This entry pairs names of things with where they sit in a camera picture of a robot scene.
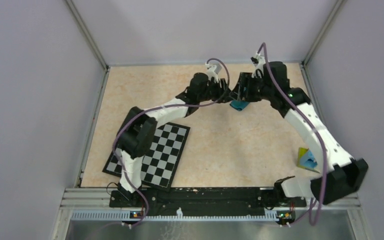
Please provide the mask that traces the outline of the teal cloth napkin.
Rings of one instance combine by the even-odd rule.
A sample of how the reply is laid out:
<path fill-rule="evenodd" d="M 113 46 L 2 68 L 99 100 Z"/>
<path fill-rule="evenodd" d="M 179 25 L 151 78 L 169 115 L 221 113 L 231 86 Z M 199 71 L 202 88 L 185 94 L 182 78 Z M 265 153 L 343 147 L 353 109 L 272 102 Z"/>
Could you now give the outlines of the teal cloth napkin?
<path fill-rule="evenodd" d="M 239 101 L 239 100 L 233 100 L 230 102 L 230 106 L 234 108 L 237 111 L 244 110 L 250 103 L 247 101 Z"/>

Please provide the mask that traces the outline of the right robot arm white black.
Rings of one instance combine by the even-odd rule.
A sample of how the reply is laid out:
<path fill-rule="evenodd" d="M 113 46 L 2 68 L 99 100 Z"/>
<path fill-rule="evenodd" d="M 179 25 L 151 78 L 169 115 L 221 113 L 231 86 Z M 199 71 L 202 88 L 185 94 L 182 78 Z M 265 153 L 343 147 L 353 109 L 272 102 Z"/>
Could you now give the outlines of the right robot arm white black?
<path fill-rule="evenodd" d="M 306 92 L 290 85 L 284 63 L 272 61 L 258 65 L 253 72 L 241 72 L 230 95 L 234 100 L 250 103 L 269 101 L 295 128 L 317 162 L 320 177 L 289 176 L 275 183 L 273 200 L 277 205 L 287 206 L 295 197 L 314 197 L 328 205 L 360 189 L 368 163 L 354 158 L 336 141 Z"/>

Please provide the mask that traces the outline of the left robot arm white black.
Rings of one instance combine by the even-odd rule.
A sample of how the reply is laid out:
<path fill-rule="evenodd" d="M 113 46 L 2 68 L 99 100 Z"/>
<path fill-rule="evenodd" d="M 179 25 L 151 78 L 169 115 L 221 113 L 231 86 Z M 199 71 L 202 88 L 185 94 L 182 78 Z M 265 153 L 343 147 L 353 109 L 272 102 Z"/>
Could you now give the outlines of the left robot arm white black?
<path fill-rule="evenodd" d="M 186 118 L 198 108 L 224 103 L 230 93 L 230 81 L 229 77 L 198 72 L 189 86 L 172 100 L 148 109 L 134 106 L 129 110 L 112 146 L 122 170 L 117 189 L 127 206 L 134 207 L 140 202 L 142 157 L 150 149 L 157 128 Z"/>

